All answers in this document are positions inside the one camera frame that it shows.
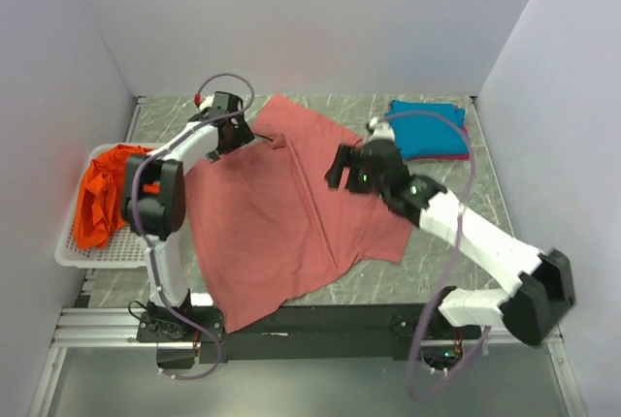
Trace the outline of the salmon pink t-shirt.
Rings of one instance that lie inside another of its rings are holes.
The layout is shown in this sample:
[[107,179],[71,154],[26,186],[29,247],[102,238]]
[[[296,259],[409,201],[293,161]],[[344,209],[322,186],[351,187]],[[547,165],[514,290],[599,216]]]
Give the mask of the salmon pink t-shirt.
[[412,230],[377,196],[327,186],[338,146],[357,141],[351,130],[282,95],[252,128],[258,143],[185,178],[198,264],[230,333],[361,260],[400,262]]

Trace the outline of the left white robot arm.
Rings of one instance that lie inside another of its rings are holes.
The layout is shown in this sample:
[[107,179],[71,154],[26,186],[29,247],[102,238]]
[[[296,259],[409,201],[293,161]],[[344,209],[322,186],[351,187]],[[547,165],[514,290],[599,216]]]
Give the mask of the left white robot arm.
[[159,329],[173,341],[188,338],[194,328],[192,314],[180,308],[189,298],[179,244],[186,215],[185,175],[210,154],[227,154],[254,139],[241,97],[217,91],[195,100],[198,111],[171,140],[129,156],[120,200],[121,216],[145,251],[149,301],[169,307]]

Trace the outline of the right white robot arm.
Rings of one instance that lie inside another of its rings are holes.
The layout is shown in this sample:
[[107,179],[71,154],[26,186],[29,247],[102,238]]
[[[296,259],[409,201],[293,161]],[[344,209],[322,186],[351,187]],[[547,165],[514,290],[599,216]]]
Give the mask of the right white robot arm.
[[411,173],[393,141],[340,144],[325,179],[333,189],[377,194],[393,213],[450,243],[498,283],[486,290],[442,288],[425,317],[434,337],[450,337],[464,326],[504,327],[522,343],[538,346],[573,308],[566,254],[514,238],[463,206],[443,184]]

